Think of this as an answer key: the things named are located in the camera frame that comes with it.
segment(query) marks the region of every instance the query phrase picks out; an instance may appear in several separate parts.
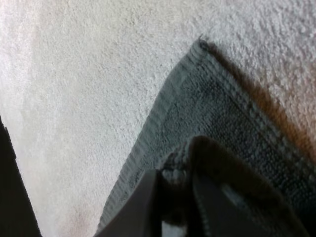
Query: folded towel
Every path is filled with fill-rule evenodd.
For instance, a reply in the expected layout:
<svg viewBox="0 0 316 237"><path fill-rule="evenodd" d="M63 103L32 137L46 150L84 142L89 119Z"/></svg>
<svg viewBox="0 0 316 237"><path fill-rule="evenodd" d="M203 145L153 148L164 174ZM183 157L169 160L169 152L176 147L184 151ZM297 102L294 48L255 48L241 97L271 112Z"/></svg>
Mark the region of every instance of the folded towel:
<svg viewBox="0 0 316 237"><path fill-rule="evenodd" d="M316 168L288 142L232 75L197 40L162 87L108 197L104 228L145 170L195 135L224 145L278 190L310 235L316 235Z"/></svg>

